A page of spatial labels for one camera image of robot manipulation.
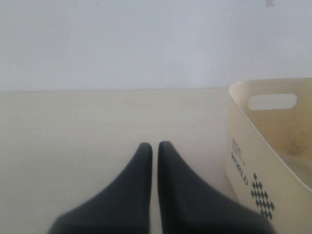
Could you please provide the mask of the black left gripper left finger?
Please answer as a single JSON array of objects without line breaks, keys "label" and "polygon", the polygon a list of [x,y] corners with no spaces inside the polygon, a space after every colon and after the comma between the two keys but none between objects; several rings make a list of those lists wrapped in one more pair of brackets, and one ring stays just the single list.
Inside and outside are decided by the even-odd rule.
[{"label": "black left gripper left finger", "polygon": [[148,234],[153,151],[139,144],[122,172],[100,193],[60,215],[50,234]]}]

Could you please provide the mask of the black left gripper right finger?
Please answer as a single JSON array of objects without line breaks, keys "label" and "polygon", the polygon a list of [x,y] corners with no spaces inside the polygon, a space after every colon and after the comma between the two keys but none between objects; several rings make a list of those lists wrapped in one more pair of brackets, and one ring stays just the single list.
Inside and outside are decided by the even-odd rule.
[{"label": "black left gripper right finger", "polygon": [[158,146],[157,189],[164,234],[274,234],[260,214],[207,184],[173,144]]}]

